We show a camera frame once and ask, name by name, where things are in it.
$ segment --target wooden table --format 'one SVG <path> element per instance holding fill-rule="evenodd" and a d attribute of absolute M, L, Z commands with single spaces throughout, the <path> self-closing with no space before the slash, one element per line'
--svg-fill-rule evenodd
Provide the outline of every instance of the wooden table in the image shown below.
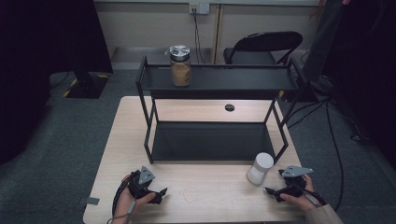
<path fill-rule="evenodd" d="M 162 119 L 261 121 L 271 102 L 157 100 L 156 103 Z M 233 104 L 235 111 L 226 111 L 224 106 L 227 104 Z M 274 149 L 281 148 L 282 140 L 274 117 L 270 117 L 267 127 Z M 134 217 L 134 223 L 264 222 L 304 219 L 304 214 L 296 206 L 277 203 L 264 191 L 264 187 L 285 187 L 277 170 L 285 169 L 288 165 L 301 166 L 286 128 L 290 145 L 278 163 L 268 172 L 260 187 L 254 186 L 247 179 L 247 171 L 252 161 L 155 161 L 149 164 L 143 146 L 146 131 L 147 125 L 139 98 L 123 97 L 92 187 L 91 197 L 100 201 L 97 205 L 87 205 L 83 217 L 85 223 L 106 223 L 111 218 L 113 198 L 121 180 L 132 171 L 140 170 L 142 165 L 146 165 L 156 175 L 149 189 L 159 191 L 168 188 L 168 191 L 160 205 L 143 206 Z"/>

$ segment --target black metal shelf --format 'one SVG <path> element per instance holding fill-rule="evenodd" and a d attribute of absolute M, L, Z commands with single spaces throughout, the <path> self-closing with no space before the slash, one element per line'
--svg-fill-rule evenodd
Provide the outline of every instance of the black metal shelf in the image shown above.
<path fill-rule="evenodd" d="M 251 161 L 260 152 L 275 156 L 262 122 L 157 123 L 155 161 Z"/>
<path fill-rule="evenodd" d="M 280 91 L 301 93 L 306 81 L 296 63 L 288 65 L 193 65 L 188 87 L 176 87 L 172 82 L 169 64 L 148 64 L 144 57 L 136 78 L 148 130 L 145 149 L 154 161 L 254 161 L 257 154 L 267 152 L 279 160 L 288 141 L 283 131 L 290 109 L 280 120 L 275 102 Z M 152 107 L 146 107 L 143 91 L 149 91 Z M 272 100 L 263 122 L 209 122 L 160 120 L 157 99 L 235 99 Z M 266 127 L 274 112 L 283 139 L 283 147 L 275 154 Z M 156 119 L 152 150 L 149 136 Z"/>

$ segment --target sleeve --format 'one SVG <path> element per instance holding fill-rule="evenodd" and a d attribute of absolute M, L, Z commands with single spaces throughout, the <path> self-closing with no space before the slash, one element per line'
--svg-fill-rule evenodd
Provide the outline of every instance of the sleeve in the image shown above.
<path fill-rule="evenodd" d="M 312 209 L 305 213 L 309 224 L 343 224 L 341 218 L 332 210 L 329 204 Z"/>

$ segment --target hand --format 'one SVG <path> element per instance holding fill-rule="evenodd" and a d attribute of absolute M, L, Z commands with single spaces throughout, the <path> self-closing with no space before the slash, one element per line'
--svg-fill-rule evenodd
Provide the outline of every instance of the hand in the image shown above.
<path fill-rule="evenodd" d="M 125 176 L 122 179 L 122 182 L 126 180 L 130 175 Z M 130 217 L 133 217 L 138 210 L 140 209 L 141 206 L 144 204 L 148 203 L 152 199 L 155 198 L 155 193 L 151 192 L 150 194 L 146 195 L 145 197 L 136 200 L 136 205 L 134 206 L 134 211 L 130 215 Z M 132 196 L 131 192 L 129 191 L 128 187 L 125 188 L 119 198 L 119 201 L 117 202 L 117 207 L 116 211 L 114 212 L 114 218 L 113 221 L 111 222 L 112 224 L 118 224 L 118 223 L 126 223 L 126 218 L 128 214 L 128 209 L 131 206 L 131 203 L 134 201 L 134 197 Z"/>
<path fill-rule="evenodd" d="M 314 185 L 312 184 L 311 177 L 309 177 L 309 175 L 304 175 L 304 177 L 306 181 L 305 189 L 314 192 Z M 316 208 L 311 202 L 309 202 L 309 200 L 305 197 L 304 194 L 299 198 L 296 198 L 289 194 L 281 193 L 280 198 L 285 200 L 286 202 L 296 204 L 305 213 Z"/>

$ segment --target gray carpet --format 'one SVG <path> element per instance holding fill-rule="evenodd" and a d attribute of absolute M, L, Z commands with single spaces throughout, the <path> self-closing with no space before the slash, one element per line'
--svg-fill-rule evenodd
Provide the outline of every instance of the gray carpet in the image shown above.
<path fill-rule="evenodd" d="M 53 75 L 51 83 L 65 75 Z M 0 165 L 0 223 L 82 223 L 80 199 L 91 193 L 120 98 L 136 95 L 135 75 L 135 70 L 115 71 L 100 99 L 63 98 L 73 74 L 52 89 L 46 114 L 26 150 Z M 313 108 L 297 113 L 289 124 Z M 384 172 L 386 162 L 378 163 L 378 149 L 352 141 L 349 136 L 356 131 L 351 122 L 336 114 L 334 105 L 329 108 L 345 174 L 340 217 L 345 223 L 395 223 L 394 170 Z M 335 207 L 341 172 L 326 107 L 293 126 L 290 134 L 302 165 L 315 171 L 316 191 Z"/>

